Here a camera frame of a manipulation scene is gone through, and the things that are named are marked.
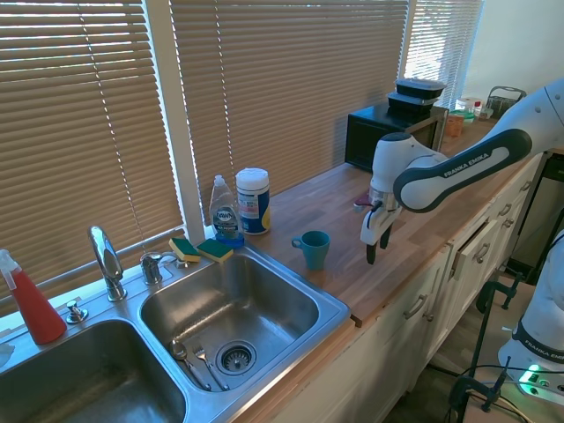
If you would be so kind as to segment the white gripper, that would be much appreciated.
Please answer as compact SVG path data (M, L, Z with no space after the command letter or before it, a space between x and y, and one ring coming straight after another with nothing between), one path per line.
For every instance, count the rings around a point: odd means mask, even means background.
M366 245L367 263L375 263L377 246L386 249L389 244L394 221L402 211L401 206L389 211L382 201L378 200L365 215L360 231L360 240Z

